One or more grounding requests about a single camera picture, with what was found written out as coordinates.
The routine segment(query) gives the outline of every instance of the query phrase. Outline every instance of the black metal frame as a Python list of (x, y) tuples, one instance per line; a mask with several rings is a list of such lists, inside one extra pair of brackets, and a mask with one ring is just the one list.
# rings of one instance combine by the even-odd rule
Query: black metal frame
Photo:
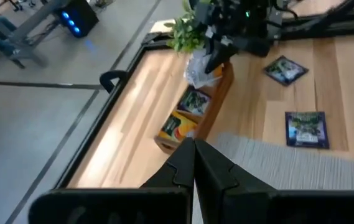
[[(317, 19), (324, 19), (323, 14), (300, 17), (298, 20), (294, 19), (283, 19), (283, 27), (292, 27), (305, 24), (309, 21), (314, 21)], [(314, 30), (290, 30), (288, 32), (282, 33), (281, 36), (277, 39), (279, 40), (293, 40), (293, 39), (306, 39), (306, 38), (321, 38), (321, 37), (333, 37), (336, 35), (354, 35), (354, 12), (348, 13), (343, 18), (338, 18), (335, 20), (335, 23), (327, 29), (314, 29)], [(139, 65), (144, 54), (150, 50), (165, 50), (170, 49), (166, 42), (170, 39), (168, 33), (149, 33), (145, 36), (141, 47), (139, 48), (137, 54), (129, 64), (126, 70), (126, 76), (121, 78), (116, 86), (107, 87), (106, 90), (109, 92), (110, 96), (101, 109), (100, 114), (95, 119), (95, 122), (92, 124), (88, 134), (80, 144), (78, 150), (73, 156), (72, 160), (69, 162), (67, 168), (59, 178), (58, 182), (55, 184), (54, 189), (66, 188), (69, 182), (71, 181), (75, 171), (78, 169), (81, 161), (88, 152), (92, 142), (95, 140), (96, 135), (99, 133), (102, 128), (103, 123), (108, 117), (110, 111), (113, 109), (113, 106), (116, 104), (120, 94), (123, 92), (124, 88), (128, 84), (129, 79), (133, 75), (135, 69)]]

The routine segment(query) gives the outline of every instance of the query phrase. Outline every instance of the blue light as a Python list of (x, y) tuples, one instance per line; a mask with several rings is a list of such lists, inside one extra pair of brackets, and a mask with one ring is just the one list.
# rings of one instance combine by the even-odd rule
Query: blue light
[(70, 18), (69, 14), (67, 14), (66, 12), (62, 12), (62, 16), (65, 19), (69, 19)]

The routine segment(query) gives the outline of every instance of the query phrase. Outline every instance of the white rug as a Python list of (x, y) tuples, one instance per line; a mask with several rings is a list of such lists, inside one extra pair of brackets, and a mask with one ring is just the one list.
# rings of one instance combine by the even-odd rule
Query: white rug
[[(275, 189), (354, 190), (354, 162), (223, 133), (215, 148)], [(192, 223), (203, 223), (195, 192)]]

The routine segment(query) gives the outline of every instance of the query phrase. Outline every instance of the gray floor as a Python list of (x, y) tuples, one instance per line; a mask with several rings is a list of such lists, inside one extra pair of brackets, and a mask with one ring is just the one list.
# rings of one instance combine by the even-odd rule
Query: gray floor
[[(20, 70), (0, 59), (0, 81), (97, 85), (130, 40), (118, 69), (128, 66), (155, 21), (181, 15), (180, 3), (116, 0), (99, 14), (100, 23), (88, 37), (74, 39), (62, 29), (48, 37), (39, 46), (49, 58), (48, 67), (23, 61), (27, 68)], [(32, 13), (9, 11), (6, 16), (20, 24)], [(0, 223), (27, 223), (29, 204), (54, 186), (107, 96), (103, 90), (0, 86)], [(53, 156), (50, 169), (37, 181)]]

